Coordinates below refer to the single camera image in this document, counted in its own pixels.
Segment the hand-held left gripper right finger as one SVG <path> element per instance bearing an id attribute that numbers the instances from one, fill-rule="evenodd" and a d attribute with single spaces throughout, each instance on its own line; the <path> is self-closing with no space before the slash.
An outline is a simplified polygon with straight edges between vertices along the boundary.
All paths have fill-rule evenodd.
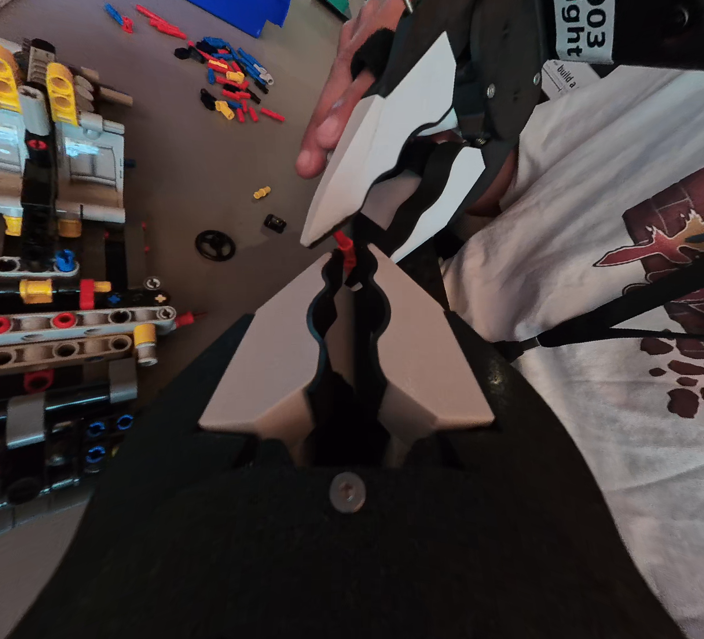
<path id="1" fill-rule="evenodd" d="M 379 248 L 356 243 L 355 388 L 384 428 L 494 420 L 446 310 Z"/>

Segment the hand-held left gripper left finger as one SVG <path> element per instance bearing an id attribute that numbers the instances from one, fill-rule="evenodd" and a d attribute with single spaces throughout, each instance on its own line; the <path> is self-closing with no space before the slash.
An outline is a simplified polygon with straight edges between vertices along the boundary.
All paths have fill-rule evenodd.
<path id="1" fill-rule="evenodd" d="M 254 314 L 198 422 L 201 428 L 314 428 L 310 389 L 330 365 L 341 251 L 323 254 Z"/>

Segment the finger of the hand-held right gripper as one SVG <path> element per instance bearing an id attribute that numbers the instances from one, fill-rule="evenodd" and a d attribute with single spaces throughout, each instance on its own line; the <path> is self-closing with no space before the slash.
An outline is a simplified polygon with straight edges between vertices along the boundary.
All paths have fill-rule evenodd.
<path id="1" fill-rule="evenodd" d="M 444 142 L 434 146 L 421 176 L 405 171 L 386 181 L 394 210 L 385 228 L 386 256 L 399 262 L 434 238 L 453 219 L 484 169 L 479 149 Z"/>
<path id="2" fill-rule="evenodd" d="M 360 100 L 322 174 L 301 245 L 315 247 L 359 213 L 379 224 L 381 232 L 370 240 L 383 249 L 414 249 L 446 224 L 431 218 L 423 227 L 427 207 L 421 204 L 437 201 L 447 171 L 430 168 L 422 179 L 407 165 L 398 176 L 390 174 L 415 136 L 446 131 L 455 122 L 455 67 L 443 32 L 387 97 Z"/>

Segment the black lego steering wheel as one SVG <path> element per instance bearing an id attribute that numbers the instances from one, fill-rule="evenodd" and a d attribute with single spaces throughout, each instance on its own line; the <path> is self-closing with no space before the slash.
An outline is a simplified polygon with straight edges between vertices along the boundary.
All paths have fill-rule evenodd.
<path id="1" fill-rule="evenodd" d="M 232 238 L 219 230 L 204 230 L 194 240 L 196 251 L 211 262 L 226 262 L 236 254 L 236 245 Z"/>

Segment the red lego axle pin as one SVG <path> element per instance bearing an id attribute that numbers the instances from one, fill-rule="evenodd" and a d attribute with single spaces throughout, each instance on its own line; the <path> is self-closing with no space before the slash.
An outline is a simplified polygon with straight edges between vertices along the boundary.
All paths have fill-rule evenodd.
<path id="1" fill-rule="evenodd" d="M 342 230 L 335 231 L 333 237 L 338 249 L 343 255 L 343 267 L 347 275 L 350 275 L 357 265 L 356 247 L 354 241 Z"/>

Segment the lego car chassis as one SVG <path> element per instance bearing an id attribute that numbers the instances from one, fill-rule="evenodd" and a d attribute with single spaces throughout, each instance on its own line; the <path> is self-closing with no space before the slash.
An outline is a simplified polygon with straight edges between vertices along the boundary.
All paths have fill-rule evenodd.
<path id="1" fill-rule="evenodd" d="M 83 503 L 178 314 L 124 202 L 132 98 L 46 40 L 1 40 L 1 532 Z"/>

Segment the person's right forearm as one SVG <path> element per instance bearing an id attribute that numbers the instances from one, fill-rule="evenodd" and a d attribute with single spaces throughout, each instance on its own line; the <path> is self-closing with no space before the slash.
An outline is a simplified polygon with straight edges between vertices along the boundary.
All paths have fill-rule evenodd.
<path id="1" fill-rule="evenodd" d="M 515 179 L 518 165 L 518 145 L 516 145 L 504 161 L 498 175 L 491 185 L 476 202 L 470 205 L 465 213 L 469 216 L 492 219 L 501 213 L 500 202 Z"/>

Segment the person's right hand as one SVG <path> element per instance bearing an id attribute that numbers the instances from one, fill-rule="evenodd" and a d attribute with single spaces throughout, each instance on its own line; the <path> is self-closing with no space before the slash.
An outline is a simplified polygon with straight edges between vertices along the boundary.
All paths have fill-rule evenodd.
<path id="1" fill-rule="evenodd" d="M 354 108 L 374 82 L 374 75 L 368 70 L 352 77 L 354 54 L 377 30 L 396 29 L 404 10 L 402 0 L 367 0 L 357 15 L 343 25 L 337 56 L 296 159 L 300 177 L 311 179 L 324 171 L 329 152 L 338 145 Z"/>

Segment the pile of red blue pins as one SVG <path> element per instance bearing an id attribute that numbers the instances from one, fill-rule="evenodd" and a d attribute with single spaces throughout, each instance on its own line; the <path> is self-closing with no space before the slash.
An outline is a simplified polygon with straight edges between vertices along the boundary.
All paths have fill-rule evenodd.
<path id="1" fill-rule="evenodd" d="M 274 86 L 274 78 L 243 48 L 221 37 L 205 36 L 196 42 L 189 40 L 173 54 L 181 61 L 191 60 L 205 68 L 205 89 L 232 107 L 233 120 L 240 124 L 247 120 L 258 123 L 260 117 L 266 117 L 279 124 L 285 122 L 283 115 L 262 106 L 264 97 Z"/>

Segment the person's light clothing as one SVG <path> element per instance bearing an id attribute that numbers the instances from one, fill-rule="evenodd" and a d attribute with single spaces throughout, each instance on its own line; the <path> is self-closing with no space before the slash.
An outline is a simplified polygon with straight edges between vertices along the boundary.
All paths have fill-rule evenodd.
<path id="1" fill-rule="evenodd" d="M 703 72 L 619 66 L 536 107 L 451 308 L 557 415 L 675 632 L 703 637 Z"/>

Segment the red and blue joined pins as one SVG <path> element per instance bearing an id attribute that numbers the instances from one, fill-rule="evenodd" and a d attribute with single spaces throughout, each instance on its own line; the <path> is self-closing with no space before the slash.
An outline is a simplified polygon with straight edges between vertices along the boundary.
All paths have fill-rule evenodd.
<path id="1" fill-rule="evenodd" d="M 125 31 L 129 35 L 132 35 L 134 33 L 134 24 L 131 18 L 123 16 L 110 3 L 105 3 L 103 5 L 103 8 L 106 13 L 110 16 L 110 18 L 112 18 L 123 31 Z"/>

